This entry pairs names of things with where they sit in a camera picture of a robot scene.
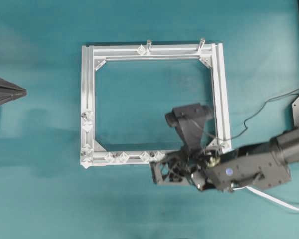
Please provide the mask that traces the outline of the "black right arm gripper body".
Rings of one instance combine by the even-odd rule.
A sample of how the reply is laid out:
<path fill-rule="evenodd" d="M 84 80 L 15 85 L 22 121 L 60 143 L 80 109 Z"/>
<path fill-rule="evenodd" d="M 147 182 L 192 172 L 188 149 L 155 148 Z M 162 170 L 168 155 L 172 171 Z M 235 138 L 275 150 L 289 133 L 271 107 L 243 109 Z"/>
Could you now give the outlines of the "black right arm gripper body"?
<path fill-rule="evenodd" d="M 207 121 L 213 119 L 213 111 L 200 103 L 174 107 L 165 114 L 166 123 L 174 128 L 183 142 L 180 150 L 166 154 L 164 159 L 151 162 L 153 183 L 161 186 L 194 186 L 198 191 L 215 189 L 206 176 L 205 169 L 210 155 L 201 146 Z"/>

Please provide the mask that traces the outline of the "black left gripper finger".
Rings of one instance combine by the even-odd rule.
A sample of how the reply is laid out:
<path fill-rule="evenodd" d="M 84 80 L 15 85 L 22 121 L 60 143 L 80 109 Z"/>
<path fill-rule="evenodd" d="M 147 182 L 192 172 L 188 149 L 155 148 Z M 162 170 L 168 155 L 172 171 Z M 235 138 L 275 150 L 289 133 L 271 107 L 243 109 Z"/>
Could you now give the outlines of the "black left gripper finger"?
<path fill-rule="evenodd" d="M 0 77 L 0 105 L 27 95 L 27 90 Z"/>

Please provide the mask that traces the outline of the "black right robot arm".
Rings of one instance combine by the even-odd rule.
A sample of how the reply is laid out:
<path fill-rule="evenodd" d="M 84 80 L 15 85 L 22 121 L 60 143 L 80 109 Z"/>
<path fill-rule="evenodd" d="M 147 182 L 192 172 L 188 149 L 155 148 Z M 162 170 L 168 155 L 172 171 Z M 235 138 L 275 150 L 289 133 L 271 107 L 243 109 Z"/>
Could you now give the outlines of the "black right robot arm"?
<path fill-rule="evenodd" d="M 205 123 L 213 119 L 209 106 L 196 103 L 175 107 L 165 119 L 184 145 L 150 163 L 157 185 L 189 185 L 199 191 L 233 192 L 246 186 L 265 190 L 289 182 L 289 165 L 299 162 L 299 127 L 265 143 L 220 153 L 201 146 Z"/>

